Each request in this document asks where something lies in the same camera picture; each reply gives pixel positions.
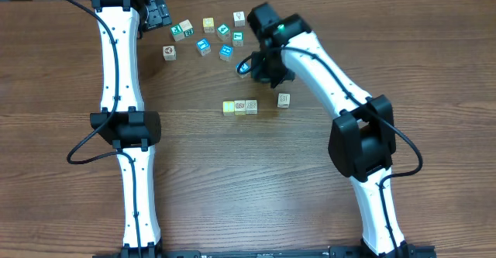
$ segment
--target small cube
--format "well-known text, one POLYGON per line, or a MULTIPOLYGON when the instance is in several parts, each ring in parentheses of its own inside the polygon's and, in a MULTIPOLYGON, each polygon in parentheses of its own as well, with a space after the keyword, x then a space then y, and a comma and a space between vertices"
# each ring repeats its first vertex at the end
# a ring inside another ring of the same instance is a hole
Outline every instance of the small cube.
POLYGON ((234 115, 246 115, 246 103, 244 100, 234 101, 234 115))
POLYGON ((257 100, 246 100, 245 107, 247 115, 258 114, 257 100))
POLYGON ((279 94, 279 99, 277 100, 277 107, 289 108, 289 94, 279 94))
POLYGON ((243 46, 243 33, 232 33, 232 45, 243 46))
POLYGON ((179 26, 181 26, 182 30, 184 31, 184 37, 193 35, 193 26, 191 25, 189 20, 184 20, 180 22, 179 26))
POLYGON ((236 65, 236 74, 238 74, 241 78, 244 78, 244 77, 250 75, 250 72, 248 72, 248 73, 246 72, 246 71, 248 71, 248 69, 250 69, 250 65, 244 63, 242 65, 242 67, 239 69, 239 72, 238 72, 238 67, 239 67, 239 64, 236 65))
POLYGON ((172 33, 172 37, 174 38, 174 40, 176 42, 184 39, 184 32, 183 32, 183 29, 181 28, 181 26, 179 26, 179 25, 172 26, 170 28, 170 32, 172 33))
POLYGON ((200 52, 202 56, 212 51, 212 49, 210 49, 210 44, 208 43, 206 38, 198 41, 196 43, 196 48, 198 49, 198 52, 200 52))
POLYGON ((214 33, 214 19, 213 18, 203 18, 203 31, 205 33, 214 33))
POLYGON ((231 37, 231 29, 226 24, 222 24, 217 28, 217 36, 222 41, 227 41, 231 37))
POLYGON ((234 101, 224 101, 222 103, 224 115, 234 115, 234 101))
POLYGON ((164 46, 162 53, 165 60, 176 60, 176 48, 174 46, 164 46))
POLYGON ((227 45, 222 45, 219 55, 221 60, 231 61, 233 58, 233 48, 227 45))
POLYGON ((234 12, 234 26, 245 26, 245 12, 234 12))

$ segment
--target wood grain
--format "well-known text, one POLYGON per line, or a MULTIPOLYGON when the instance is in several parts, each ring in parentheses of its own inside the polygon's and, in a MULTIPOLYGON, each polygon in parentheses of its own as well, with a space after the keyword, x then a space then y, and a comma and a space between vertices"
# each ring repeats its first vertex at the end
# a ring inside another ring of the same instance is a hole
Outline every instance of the wood grain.
MULTIPOLYGON (((248 27, 234 59, 201 32, 202 18, 269 1, 298 12, 335 61, 372 95, 387 95, 395 122, 425 169, 395 180, 410 243, 439 257, 496 256, 496 0, 168 0, 175 22, 196 29, 179 43, 167 29, 138 42, 146 108, 160 113, 157 214, 166 249, 300 249, 357 244, 360 213, 327 153, 331 122, 300 80, 275 91, 239 79, 235 64, 257 42, 248 27), (195 41, 212 52, 200 57, 195 41), (161 47, 175 45, 164 62, 161 47), (291 94, 289 109, 277 93, 291 94), (259 114, 222 116, 226 99, 255 98, 259 114)), ((124 216, 114 159, 72 167, 102 88, 95 20, 64 2, 0 4, 0 257, 90 257, 119 249, 124 216)), ((93 139, 77 155, 110 150, 93 139)), ((398 142, 394 170, 415 166, 398 142)))

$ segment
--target cable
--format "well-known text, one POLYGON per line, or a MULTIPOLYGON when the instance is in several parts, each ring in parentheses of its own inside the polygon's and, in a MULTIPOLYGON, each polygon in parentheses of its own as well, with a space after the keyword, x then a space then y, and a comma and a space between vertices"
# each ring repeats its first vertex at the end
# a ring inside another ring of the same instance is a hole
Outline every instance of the cable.
MULTIPOLYGON (((258 53, 263 53, 263 54, 267 55, 269 53, 281 52, 282 50, 290 50, 290 51, 294 51, 294 52, 303 53, 303 54, 306 54, 306 55, 310 56, 313 60, 317 60, 331 74, 332 78, 334 78, 334 81, 336 81, 336 83, 343 90, 343 92, 345 93, 345 95, 349 99, 351 99, 351 101, 353 101, 353 103, 355 103, 356 105, 358 105, 358 108, 364 108, 365 111, 369 115, 371 115, 376 120, 378 120, 379 122, 383 123, 388 128, 390 128, 391 130, 393 130, 394 133, 396 133, 396 135, 400 136, 400 138, 402 138, 412 148, 413 152, 417 156, 417 158, 418 158, 418 166, 414 170, 411 170, 411 171, 408 171, 408 172, 404 172, 404 173, 390 174, 390 175, 388 175, 386 177, 383 177, 381 179, 381 181, 379 182, 379 185, 378 185, 379 186, 379 194, 381 195, 381 203, 382 203, 382 209, 383 209, 383 212, 384 212, 384 218, 386 220, 386 228, 389 231, 389 235, 391 237, 391 241, 393 242, 395 256, 398 257, 398 255, 399 255, 398 247, 396 246, 396 240, 394 239, 393 229, 392 229, 391 223, 389 221, 388 208, 386 207, 386 200, 384 198, 384 182, 387 181, 387 180, 389 180, 389 179, 391 179, 391 178, 394 178, 394 177, 407 177, 407 176, 412 176, 414 174, 417 174, 422 169, 422 166, 424 164, 424 160, 422 159, 422 155, 420 153, 420 150, 417 148, 417 146, 403 132, 401 132, 396 127, 392 126, 389 122, 387 122, 386 120, 384 120, 383 118, 381 118, 375 112, 372 112, 369 108, 367 108, 366 105, 363 105, 362 103, 360 103, 353 96, 353 94, 346 89, 345 85, 339 80, 339 78, 336 76, 336 74, 334 73, 334 71, 332 70, 332 68, 324 60, 322 60, 319 57, 319 55, 317 55, 315 53, 310 53, 307 50, 303 50, 303 49, 299 49, 299 48, 293 48, 293 47, 287 47, 287 46, 270 48, 270 49, 265 50, 264 52, 258 52, 258 53)), ((243 64, 245 64, 248 60, 254 58, 254 56, 256 54, 257 53, 254 52, 250 56, 246 57, 243 61, 241 61, 239 63, 239 65, 238 65, 238 68, 236 69, 236 72, 239 74, 239 70, 241 69, 241 67, 243 66, 243 64)), ((255 67, 251 67, 251 68, 248 69, 248 71, 245 71, 244 73, 245 74, 246 73, 249 73, 254 68, 255 67)))
POLYGON ((96 160, 100 160, 105 157, 110 157, 110 156, 116 156, 116 155, 123 155, 126 157, 129 161, 129 164, 131 166, 131 172, 133 174, 133 217, 134 221, 136 224, 136 238, 138 240, 138 256, 141 258, 141 239, 140 239, 140 225, 138 221, 138 215, 139 212, 137 210, 137 196, 136 196, 136 171, 134 167, 134 160, 132 157, 124 153, 122 151, 116 151, 116 152, 110 152, 110 153, 103 153, 100 154, 96 157, 88 158, 86 160, 72 160, 72 156, 84 145, 86 144, 89 139, 91 139, 93 136, 98 134, 109 122, 110 120, 114 117, 115 111, 117 110, 117 105, 119 103, 119 58, 117 55, 117 46, 115 45, 115 40, 114 36, 112 35, 112 32, 110 28, 107 26, 107 24, 102 20, 102 18, 98 17, 92 10, 88 9, 87 7, 84 7, 83 5, 79 4, 78 2, 74 0, 65 0, 67 2, 70 2, 72 5, 77 6, 79 9, 82 9, 85 11, 87 14, 91 15, 93 18, 97 19, 98 22, 103 26, 105 31, 108 34, 108 37, 110 38, 110 43, 112 44, 112 50, 114 53, 114 65, 115 65, 115 95, 114 95, 114 105, 112 106, 112 111, 110 112, 110 115, 107 117, 107 119, 93 132, 91 132, 89 135, 87 135, 82 141, 80 141, 67 155, 67 162, 72 165, 82 165, 86 163, 90 163, 96 160))

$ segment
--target yellow cube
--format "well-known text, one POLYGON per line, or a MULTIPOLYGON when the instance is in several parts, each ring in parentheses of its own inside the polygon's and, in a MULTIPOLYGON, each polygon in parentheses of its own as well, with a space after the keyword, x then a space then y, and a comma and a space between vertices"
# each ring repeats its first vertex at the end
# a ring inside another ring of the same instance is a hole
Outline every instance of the yellow cube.
POLYGON ((223 102, 224 115, 234 115, 234 101, 223 102))
POLYGON ((203 18, 203 30, 205 33, 214 33, 214 19, 213 18, 203 18))

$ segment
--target blue cube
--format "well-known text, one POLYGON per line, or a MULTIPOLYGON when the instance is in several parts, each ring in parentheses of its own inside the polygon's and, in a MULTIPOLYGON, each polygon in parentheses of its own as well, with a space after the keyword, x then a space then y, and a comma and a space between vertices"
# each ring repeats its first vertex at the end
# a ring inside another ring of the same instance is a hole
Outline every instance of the blue cube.
POLYGON ((223 45, 219 54, 221 60, 231 61, 233 58, 233 48, 231 46, 223 45))
POLYGON ((244 63, 244 64, 242 65, 242 67, 239 69, 239 73, 238 73, 238 67, 239 67, 239 64, 238 64, 238 65, 236 65, 236 73, 237 73, 237 74, 238 74, 241 78, 248 76, 248 75, 250 74, 250 72, 248 72, 248 73, 247 73, 247 71, 250 69, 250 65, 248 65, 248 64, 246 64, 246 63, 244 63))
POLYGON ((212 49, 210 49, 210 43, 208 43, 206 38, 198 41, 196 43, 196 48, 198 49, 198 52, 200 52, 202 56, 212 51, 212 49))

